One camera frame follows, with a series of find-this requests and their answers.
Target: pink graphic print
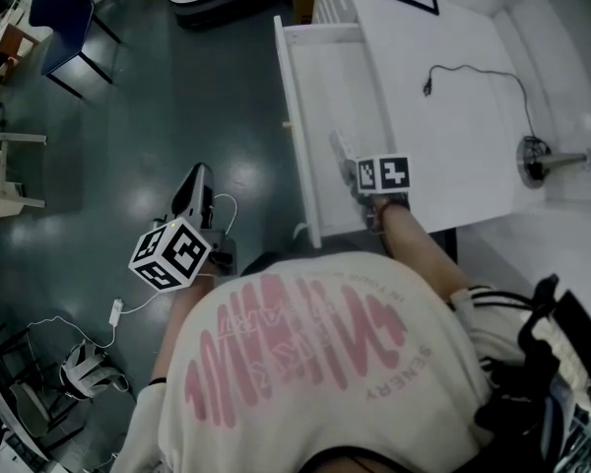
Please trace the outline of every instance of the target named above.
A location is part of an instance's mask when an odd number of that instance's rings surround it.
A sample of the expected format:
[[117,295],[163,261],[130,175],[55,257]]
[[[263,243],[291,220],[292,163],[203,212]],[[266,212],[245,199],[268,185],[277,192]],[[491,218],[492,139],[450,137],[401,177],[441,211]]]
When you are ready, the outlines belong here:
[[[234,398],[255,407],[261,397],[271,400],[275,390],[297,379],[321,384],[326,373],[346,390],[349,367],[340,363],[338,348],[361,377],[368,374],[368,356],[370,363],[377,359],[389,370],[398,368],[407,328],[391,305],[372,295],[362,300],[348,285],[341,286],[343,300],[337,304],[317,280],[298,278],[295,286],[298,309],[283,279],[272,274],[260,276],[261,300],[254,285],[247,283],[230,294],[230,307],[218,306],[217,338],[208,329],[201,332],[199,357],[189,362],[186,372],[185,398],[197,420],[210,417],[215,426],[233,428]],[[312,331],[304,328],[303,317],[313,323]],[[329,327],[337,332],[339,343],[333,344]],[[272,380],[270,372],[278,379]]]

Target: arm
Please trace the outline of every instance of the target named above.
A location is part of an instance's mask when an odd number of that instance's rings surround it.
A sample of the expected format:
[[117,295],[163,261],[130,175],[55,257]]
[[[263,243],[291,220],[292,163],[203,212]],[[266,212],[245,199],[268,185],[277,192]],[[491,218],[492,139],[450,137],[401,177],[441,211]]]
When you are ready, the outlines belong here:
[[444,301],[456,291],[470,287],[459,266],[433,241],[408,209],[395,204],[386,207],[384,200],[374,203],[382,212],[385,244],[394,259],[423,277]]
[[214,288],[212,277],[197,277],[192,286],[175,294],[151,380],[166,378],[179,331],[190,311]]

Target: power adapter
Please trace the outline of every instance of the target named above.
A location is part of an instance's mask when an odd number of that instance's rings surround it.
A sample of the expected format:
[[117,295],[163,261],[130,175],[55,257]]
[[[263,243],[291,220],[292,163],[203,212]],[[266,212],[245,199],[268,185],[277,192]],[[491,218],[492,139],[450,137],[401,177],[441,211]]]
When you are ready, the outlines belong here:
[[122,310],[125,307],[125,303],[121,298],[116,298],[114,303],[111,306],[111,314],[109,315],[109,323],[111,327],[114,329],[118,325],[120,321],[120,315],[122,314]]

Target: white wall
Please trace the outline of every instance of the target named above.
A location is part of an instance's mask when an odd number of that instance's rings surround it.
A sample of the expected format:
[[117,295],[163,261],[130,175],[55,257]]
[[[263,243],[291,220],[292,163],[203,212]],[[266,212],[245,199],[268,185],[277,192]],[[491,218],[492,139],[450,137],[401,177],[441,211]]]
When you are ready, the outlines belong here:
[[550,204],[458,229],[459,262],[480,283],[531,296],[556,273],[591,315],[591,202]]
[[[508,14],[542,85],[532,100],[544,101],[552,120],[550,126],[539,124],[539,136],[555,152],[591,148],[591,0],[524,0]],[[532,103],[535,122],[543,111],[539,105]],[[591,200],[591,171],[557,174],[547,192],[554,199]]]

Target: dark green floor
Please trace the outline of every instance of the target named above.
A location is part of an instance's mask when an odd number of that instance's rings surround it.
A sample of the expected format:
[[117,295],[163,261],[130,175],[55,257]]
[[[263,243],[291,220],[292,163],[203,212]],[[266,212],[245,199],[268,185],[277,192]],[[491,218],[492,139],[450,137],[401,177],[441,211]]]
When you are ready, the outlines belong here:
[[[98,14],[123,40],[93,26],[86,52],[114,85],[80,59],[58,77],[79,101],[39,76],[45,44],[1,89],[7,131],[41,133],[48,145],[13,146],[11,179],[45,199],[0,223],[0,322],[12,329],[60,314],[99,343],[110,340],[112,301],[145,302],[154,291],[127,269],[138,236],[166,212],[175,187],[197,162],[210,165],[217,192],[238,200],[231,235],[242,268],[280,250],[303,220],[296,162],[274,40],[283,4],[210,31],[181,29],[165,0],[108,0]],[[230,220],[228,200],[216,224]],[[111,357],[133,387],[149,382],[170,296],[120,321]],[[32,330],[36,353],[60,361],[81,340],[55,322]],[[61,451],[72,471],[120,447],[133,401],[108,391],[84,403],[88,428]]]

